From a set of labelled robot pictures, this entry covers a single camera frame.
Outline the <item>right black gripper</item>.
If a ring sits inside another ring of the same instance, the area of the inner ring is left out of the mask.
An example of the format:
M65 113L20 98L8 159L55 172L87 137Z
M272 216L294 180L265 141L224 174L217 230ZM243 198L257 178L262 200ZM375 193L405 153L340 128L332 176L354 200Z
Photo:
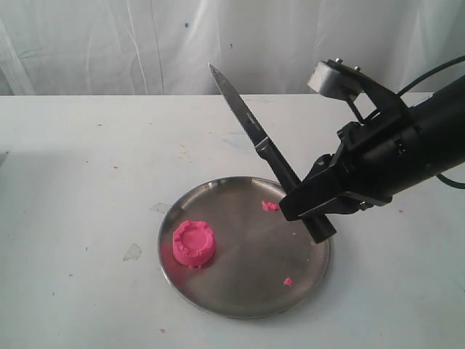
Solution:
M279 203L288 221L352 214L384 206L393 195L432 177L432 113L394 108L362 127L346 127L341 146L325 154Z

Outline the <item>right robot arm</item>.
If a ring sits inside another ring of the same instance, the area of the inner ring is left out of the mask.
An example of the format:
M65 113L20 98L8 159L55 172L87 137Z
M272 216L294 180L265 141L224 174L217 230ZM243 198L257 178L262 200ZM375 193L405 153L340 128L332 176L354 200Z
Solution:
M287 220L352 214L384 206L393 195L464 162L464 78L408 107L402 98L338 61L320 61L308 85L346 102L364 92L378 110L342 127L333 155L320 157L280 202Z

